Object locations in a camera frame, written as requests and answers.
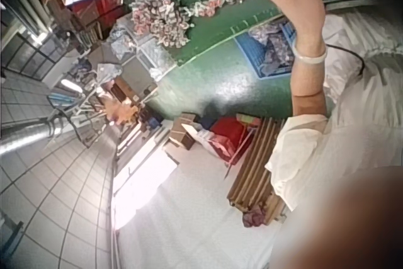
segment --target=cardboard box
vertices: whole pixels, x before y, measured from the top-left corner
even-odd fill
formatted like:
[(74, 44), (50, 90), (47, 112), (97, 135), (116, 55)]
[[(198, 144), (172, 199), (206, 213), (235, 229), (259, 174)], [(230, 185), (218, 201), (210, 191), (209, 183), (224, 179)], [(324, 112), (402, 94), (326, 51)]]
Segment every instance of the cardboard box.
[(197, 115), (193, 113), (182, 113), (174, 120), (169, 138), (175, 144), (189, 150), (195, 143), (194, 138), (184, 129), (182, 124), (191, 124), (196, 121)]

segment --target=metal pipe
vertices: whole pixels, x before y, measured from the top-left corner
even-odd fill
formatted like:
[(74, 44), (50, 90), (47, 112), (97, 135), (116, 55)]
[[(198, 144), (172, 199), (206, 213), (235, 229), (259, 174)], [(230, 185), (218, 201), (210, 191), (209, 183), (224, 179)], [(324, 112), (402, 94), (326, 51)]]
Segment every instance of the metal pipe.
[[(72, 123), (76, 128), (81, 128), (90, 124), (91, 121), (82, 121), (80, 117), (75, 117), (72, 119)], [(39, 121), (4, 129), (0, 140), (0, 156), (71, 130), (74, 130), (74, 127), (66, 118), (61, 117), (56, 117), (51, 121)]]

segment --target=black cord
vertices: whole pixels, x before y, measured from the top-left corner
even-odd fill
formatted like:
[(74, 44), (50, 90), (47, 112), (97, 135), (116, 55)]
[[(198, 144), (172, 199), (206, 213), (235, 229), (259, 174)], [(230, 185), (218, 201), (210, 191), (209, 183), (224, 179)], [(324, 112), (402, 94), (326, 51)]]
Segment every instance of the black cord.
[(365, 61), (360, 55), (358, 55), (356, 52), (353, 52), (352, 50), (345, 49), (344, 47), (337, 47), (337, 46), (331, 45), (331, 44), (326, 44), (326, 45), (327, 45), (327, 47), (331, 47), (331, 48), (336, 49), (336, 50), (342, 50), (344, 52), (347, 52), (347, 53), (359, 58), (359, 60), (361, 61), (361, 69), (360, 69), (360, 73), (358, 75), (359, 76), (363, 75), (363, 72), (364, 72), (364, 69), (365, 69)]

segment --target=wristband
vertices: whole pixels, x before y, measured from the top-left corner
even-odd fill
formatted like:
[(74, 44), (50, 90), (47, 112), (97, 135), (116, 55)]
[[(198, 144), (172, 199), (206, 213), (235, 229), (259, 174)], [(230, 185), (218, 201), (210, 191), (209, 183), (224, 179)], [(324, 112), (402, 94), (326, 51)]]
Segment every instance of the wristband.
[(308, 63), (308, 64), (319, 64), (319, 63), (323, 63), (325, 62), (325, 59), (327, 57), (327, 46), (325, 45), (326, 49), (325, 49), (325, 54), (323, 54), (320, 57), (306, 57), (306, 56), (302, 56), (300, 53), (298, 53), (297, 48), (295, 47), (295, 44), (297, 43), (297, 39), (294, 40), (294, 42), (292, 43), (292, 51), (294, 53), (295, 58), (297, 58), (299, 61), (302, 61), (304, 63)]

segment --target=sleeve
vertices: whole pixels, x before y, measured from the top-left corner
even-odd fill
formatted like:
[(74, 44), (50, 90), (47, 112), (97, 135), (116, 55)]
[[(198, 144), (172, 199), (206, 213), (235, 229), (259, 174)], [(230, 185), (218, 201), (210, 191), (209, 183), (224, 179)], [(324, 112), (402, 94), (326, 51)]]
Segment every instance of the sleeve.
[(302, 115), (287, 120), (265, 166), (271, 171), (271, 184), (277, 195), (283, 196), (286, 183), (308, 161), (326, 125), (327, 118), (323, 115)]

